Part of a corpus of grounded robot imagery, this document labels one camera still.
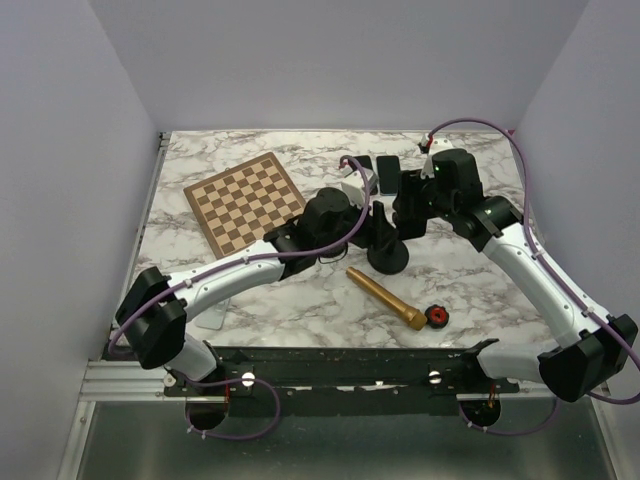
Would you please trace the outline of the teal phone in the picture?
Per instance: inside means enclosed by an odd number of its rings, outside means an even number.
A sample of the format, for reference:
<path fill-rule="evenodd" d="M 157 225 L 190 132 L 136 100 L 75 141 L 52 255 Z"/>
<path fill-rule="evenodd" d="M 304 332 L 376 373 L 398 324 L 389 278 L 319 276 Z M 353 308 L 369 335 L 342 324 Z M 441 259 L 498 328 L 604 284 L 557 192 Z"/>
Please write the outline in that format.
<path fill-rule="evenodd" d="M 400 160 L 396 155 L 376 157 L 379 192 L 382 196 L 396 195 L 399 188 Z"/>

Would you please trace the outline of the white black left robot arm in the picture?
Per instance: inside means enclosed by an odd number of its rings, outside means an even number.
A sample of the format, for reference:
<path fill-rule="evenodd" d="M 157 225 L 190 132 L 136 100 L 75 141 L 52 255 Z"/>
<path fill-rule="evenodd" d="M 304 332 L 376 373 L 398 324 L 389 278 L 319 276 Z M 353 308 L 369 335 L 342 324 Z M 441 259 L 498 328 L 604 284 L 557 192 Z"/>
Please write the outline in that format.
<path fill-rule="evenodd" d="M 370 265 L 386 275 L 408 263 L 408 250 L 382 203 L 353 204 L 344 192 L 323 188 L 301 215 L 233 255 L 168 275 L 145 269 L 116 312 L 116 335 L 126 338 L 143 369 L 174 369 L 197 393 L 212 394 L 222 372 L 213 350 L 187 335 L 187 323 L 239 293 L 296 275 L 321 257 L 338 257 L 349 245 L 365 250 Z"/>

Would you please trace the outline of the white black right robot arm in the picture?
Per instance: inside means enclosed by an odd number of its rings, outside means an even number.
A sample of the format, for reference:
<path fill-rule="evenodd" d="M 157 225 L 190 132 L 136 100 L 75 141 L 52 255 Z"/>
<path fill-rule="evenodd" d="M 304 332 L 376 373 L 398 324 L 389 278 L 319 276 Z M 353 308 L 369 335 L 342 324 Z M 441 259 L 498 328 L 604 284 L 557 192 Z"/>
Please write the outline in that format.
<path fill-rule="evenodd" d="M 431 158 L 433 173 L 404 170 L 392 204 L 403 240 L 425 235 L 429 220 L 448 222 L 524 293 L 552 334 L 529 345 L 483 341 L 460 367 L 460 379 L 480 392 L 496 379 L 541 383 L 574 402 L 619 373 L 638 334 L 626 314 L 615 317 L 586 295 L 526 229 L 523 215 L 503 196 L 483 192 L 475 157 L 449 148 Z"/>

